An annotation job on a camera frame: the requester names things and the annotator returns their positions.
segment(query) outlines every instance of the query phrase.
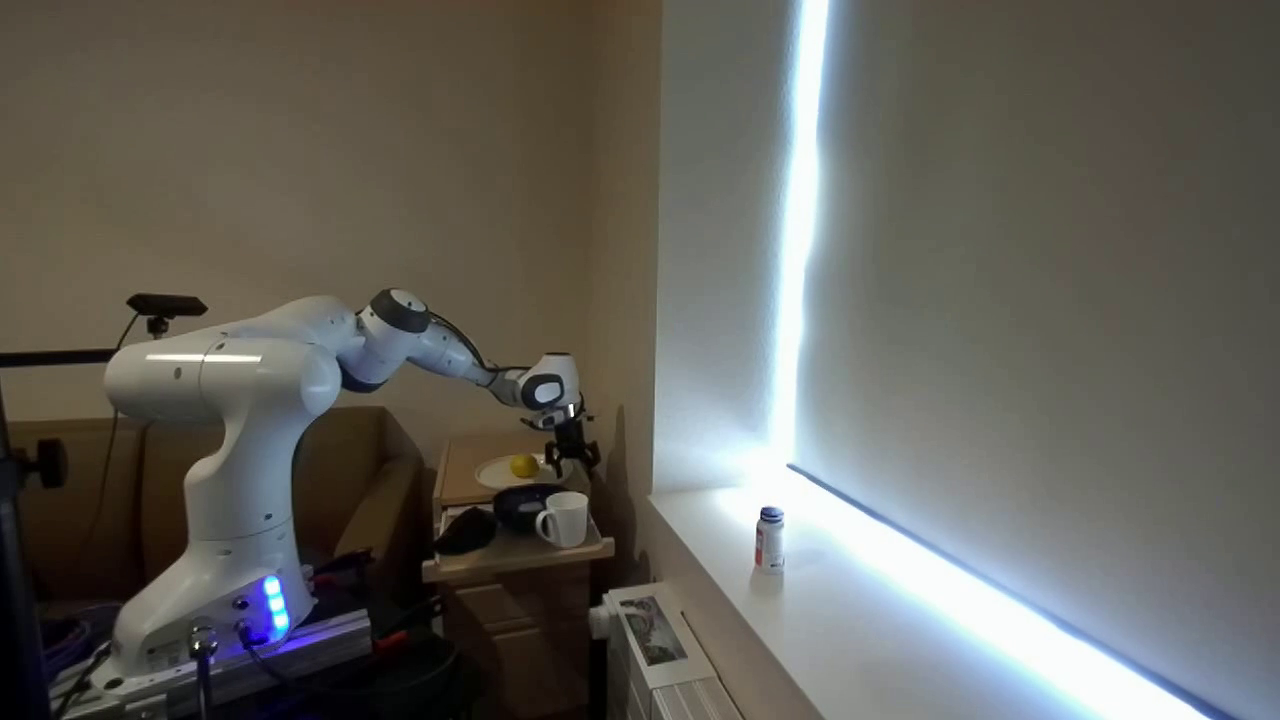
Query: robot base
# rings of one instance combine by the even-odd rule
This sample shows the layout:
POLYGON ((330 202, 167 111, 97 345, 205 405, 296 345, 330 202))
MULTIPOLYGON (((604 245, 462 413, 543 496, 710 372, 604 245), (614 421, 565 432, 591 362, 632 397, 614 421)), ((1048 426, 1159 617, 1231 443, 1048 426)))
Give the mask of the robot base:
MULTIPOLYGON (((327 617, 317 625, 298 625, 282 643, 260 643, 257 657, 246 657, 246 650, 218 657, 211 664, 211 698, 229 702, 229 698, 260 693, 260 687, 273 687, 277 685, 273 671, 279 671, 287 681, 303 681, 313 671, 323 671, 343 660, 361 660, 368 650, 370 650, 370 631, 368 631, 364 609, 343 610, 343 617, 327 617)), ((89 666, 89 660, 68 666, 53 685, 53 708, 81 681, 85 666, 89 666)), ((146 677, 128 677, 128 681, 118 681, 112 660, 102 660, 89 677, 89 685, 90 687, 81 693, 62 716, 85 716, 85 720, 195 716, 195 695, 201 695, 195 660, 164 666, 164 671, 146 671, 146 677)))

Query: cup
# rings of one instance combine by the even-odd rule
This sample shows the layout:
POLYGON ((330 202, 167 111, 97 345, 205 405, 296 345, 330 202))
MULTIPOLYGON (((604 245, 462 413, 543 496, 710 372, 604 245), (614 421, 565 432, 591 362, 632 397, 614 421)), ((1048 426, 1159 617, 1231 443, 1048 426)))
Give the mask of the cup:
POLYGON ((557 549, 575 549, 587 541, 591 499, 583 492, 550 492, 543 512, 534 512, 530 530, 557 549))

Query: white window blind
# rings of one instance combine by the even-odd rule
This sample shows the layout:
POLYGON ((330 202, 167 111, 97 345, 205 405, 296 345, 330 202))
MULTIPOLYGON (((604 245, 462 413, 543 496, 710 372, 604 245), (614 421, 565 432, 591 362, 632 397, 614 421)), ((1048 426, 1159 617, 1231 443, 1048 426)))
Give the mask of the white window blind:
POLYGON ((831 2, 794 462, 1280 708, 1275 2, 831 2))

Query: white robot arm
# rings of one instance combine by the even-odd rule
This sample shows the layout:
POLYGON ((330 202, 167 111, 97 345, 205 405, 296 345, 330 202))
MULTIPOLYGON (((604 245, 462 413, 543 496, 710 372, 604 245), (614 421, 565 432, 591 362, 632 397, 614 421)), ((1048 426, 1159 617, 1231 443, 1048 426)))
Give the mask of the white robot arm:
POLYGON ((118 413, 218 421, 225 443, 191 462, 189 549, 116 617, 106 677, 141 685, 146 671, 189 664, 191 625, 217 631, 218 649, 277 643, 313 610, 292 537, 296 439, 341 388, 370 392, 405 362, 530 413, 527 422, 557 432, 550 462, 558 456, 596 462, 596 448, 579 437, 570 356, 487 368, 462 332, 400 288, 377 291, 361 313, 313 297, 112 356, 102 382, 118 413))

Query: radiator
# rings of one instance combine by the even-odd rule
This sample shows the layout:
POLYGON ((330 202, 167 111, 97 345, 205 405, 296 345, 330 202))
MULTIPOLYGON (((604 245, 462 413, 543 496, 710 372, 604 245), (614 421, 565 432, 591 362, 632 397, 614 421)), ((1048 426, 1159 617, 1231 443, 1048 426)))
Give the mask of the radiator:
POLYGON ((606 720, 738 720, 665 582, 604 592, 606 720))

